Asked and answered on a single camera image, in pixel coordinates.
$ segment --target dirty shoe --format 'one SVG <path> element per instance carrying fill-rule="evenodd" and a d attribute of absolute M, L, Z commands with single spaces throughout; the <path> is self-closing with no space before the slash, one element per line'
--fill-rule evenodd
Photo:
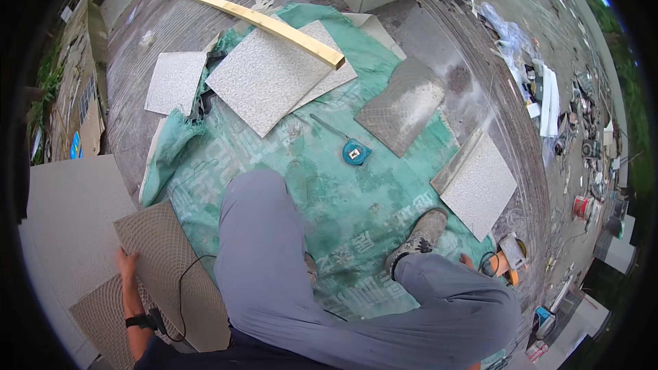
<path fill-rule="evenodd" d="M 394 271 L 399 259 L 407 254 L 413 253 L 430 253 L 443 230 L 448 224 L 448 213 L 443 209 L 428 210 L 424 215 L 418 218 L 407 241 L 402 243 L 399 248 L 388 255 L 383 265 L 395 281 Z"/>
<path fill-rule="evenodd" d="M 304 253 L 304 262 L 306 263 L 306 274 L 308 275 L 308 280 L 310 285 L 314 285 L 318 280 L 318 267 L 315 265 L 315 260 L 308 251 Z"/>

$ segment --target tape measure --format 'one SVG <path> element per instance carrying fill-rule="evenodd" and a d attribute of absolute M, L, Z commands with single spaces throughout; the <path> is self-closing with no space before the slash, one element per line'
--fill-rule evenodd
<path fill-rule="evenodd" d="M 345 133 L 333 128 L 332 126 L 329 126 L 329 124 L 318 118 L 315 114 L 311 113 L 310 116 L 312 119 L 317 120 L 326 128 L 329 128 L 334 133 L 344 136 L 348 140 L 348 142 L 343 146 L 343 160 L 345 160 L 346 163 L 354 166 L 360 166 L 370 155 L 370 153 L 373 152 L 373 149 L 359 142 L 357 139 L 351 138 Z"/>

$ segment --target hand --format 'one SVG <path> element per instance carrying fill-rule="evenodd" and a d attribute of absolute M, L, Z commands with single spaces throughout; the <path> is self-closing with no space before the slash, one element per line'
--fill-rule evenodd
<path fill-rule="evenodd" d="M 139 252 L 135 251 L 133 254 L 126 254 L 123 247 L 119 246 L 117 249 L 117 267 L 121 280 L 124 282 L 132 281 L 137 275 L 137 259 L 139 259 Z"/>
<path fill-rule="evenodd" d="M 475 270 L 475 266 L 473 266 L 473 260 L 471 260 L 471 258 L 469 258 L 465 253 L 462 253 L 462 254 L 459 256 L 459 263 L 463 263 L 463 264 L 465 264 L 467 267 L 470 267 L 470 268 L 472 268 L 473 270 Z"/>

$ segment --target gray pants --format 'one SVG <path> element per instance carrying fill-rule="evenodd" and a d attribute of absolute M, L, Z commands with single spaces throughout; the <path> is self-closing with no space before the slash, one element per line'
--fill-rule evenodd
<path fill-rule="evenodd" d="M 519 305 L 503 284 L 438 254 L 410 254 L 395 268 L 419 308 L 337 321 L 313 300 L 305 232 L 276 172 L 244 173 L 226 187 L 215 276 L 237 330 L 342 369 L 464 369 L 517 330 Z"/>

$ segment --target concrete floor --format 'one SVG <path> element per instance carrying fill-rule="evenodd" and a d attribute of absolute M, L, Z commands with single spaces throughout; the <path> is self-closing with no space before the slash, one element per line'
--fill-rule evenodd
<path fill-rule="evenodd" d="M 253 0 L 232 1 L 248 4 Z M 275 5 L 285 4 L 287 1 L 275 0 Z M 332 5 L 339 10 L 344 10 L 346 7 L 342 0 L 295 1 Z M 586 63 L 590 67 L 595 66 L 592 54 L 585 47 L 580 30 L 571 14 L 560 7 L 557 0 L 476 1 L 489 2 L 501 17 L 516 22 L 527 35 L 537 39 L 544 62 L 557 74 L 561 109 L 567 110 L 571 98 L 573 69 L 576 67 L 584 70 Z M 453 62 L 437 63 L 440 60 L 437 53 L 428 54 L 426 50 L 423 50 L 423 40 L 430 37 L 424 36 L 428 34 L 424 29 L 434 28 L 429 28 L 428 24 L 424 24 L 427 20 L 425 19 L 426 14 L 418 10 L 415 2 L 410 3 L 411 7 L 403 0 L 397 4 L 383 6 L 374 10 L 373 13 L 378 14 L 383 25 L 399 42 L 407 55 L 413 55 L 422 60 L 427 59 L 426 63 L 429 65 L 434 60 L 435 71 L 445 70 L 446 66 Z M 109 150 L 117 159 L 129 192 L 136 200 L 139 182 L 141 182 L 146 164 L 146 153 L 157 122 L 161 117 L 156 113 L 143 110 L 146 90 L 157 55 L 160 52 L 199 50 L 220 29 L 231 27 L 236 20 L 201 4 L 193 2 L 184 5 L 180 2 L 174 4 L 172 0 L 106 0 L 101 9 L 109 31 L 107 80 L 110 112 L 107 123 L 107 141 Z M 126 23 L 133 9 L 136 9 L 134 19 L 130 23 Z M 150 48 L 140 48 L 137 43 L 149 30 L 155 34 L 155 42 Z M 608 74 L 614 75 L 614 71 L 608 72 Z M 451 127 L 457 129 L 456 133 L 459 137 L 460 120 L 450 117 L 448 119 Z M 570 240 L 571 237 L 584 232 L 584 222 L 571 219 L 573 199 L 575 195 L 585 191 L 589 177 L 589 173 L 583 169 L 580 156 L 581 140 L 582 130 L 573 144 L 577 147 L 571 149 L 570 153 L 564 156 L 564 162 L 555 160 L 546 169 L 549 203 L 539 203 L 539 205 L 549 207 L 550 232 L 541 232 L 524 238 L 524 240 L 532 241 L 529 246 L 532 249 L 531 268 L 538 272 L 527 276 L 525 283 L 523 283 L 524 274 L 521 274 L 521 291 L 527 294 L 532 293 L 532 297 L 524 306 L 527 311 L 534 310 L 536 307 L 534 303 L 549 305 L 552 302 L 555 293 L 559 290 L 559 282 L 564 271 L 571 263 L 576 264 L 574 269 L 574 274 L 576 274 L 584 271 L 592 260 L 597 230 Z M 571 167 L 571 176 L 567 184 L 566 169 L 568 167 Z M 580 176 L 583 176 L 584 179 L 583 187 L 580 186 Z M 517 228 L 521 230 L 525 218 L 523 213 L 515 211 L 505 212 L 504 215 L 506 223 L 503 224 L 504 228 L 499 229 L 499 232 L 495 234 L 498 235 L 497 239 L 502 238 L 502 235 L 509 231 Z M 558 259 L 557 265 L 550 270 L 546 277 L 543 274 L 540 275 L 539 273 L 546 268 L 548 257 L 556 254 L 558 250 L 560 250 L 561 257 Z M 549 291 L 550 284 L 553 284 L 553 288 Z"/>

